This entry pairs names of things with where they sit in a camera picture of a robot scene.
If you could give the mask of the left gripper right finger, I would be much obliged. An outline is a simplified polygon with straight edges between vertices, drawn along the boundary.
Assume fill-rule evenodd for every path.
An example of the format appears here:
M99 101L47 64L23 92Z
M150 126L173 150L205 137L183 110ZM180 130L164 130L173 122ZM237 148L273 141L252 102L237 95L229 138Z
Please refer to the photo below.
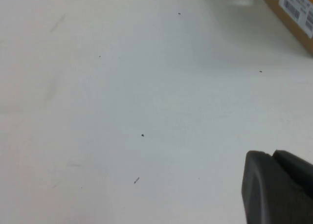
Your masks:
M272 177L273 209L313 208L313 165L283 150L276 150Z

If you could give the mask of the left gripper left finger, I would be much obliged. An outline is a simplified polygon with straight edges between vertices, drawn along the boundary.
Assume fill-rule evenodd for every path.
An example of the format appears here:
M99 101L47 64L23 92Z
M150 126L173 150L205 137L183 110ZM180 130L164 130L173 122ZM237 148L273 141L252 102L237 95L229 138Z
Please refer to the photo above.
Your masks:
M260 151L246 154L242 198L248 224L311 224L313 209L273 209L272 155Z

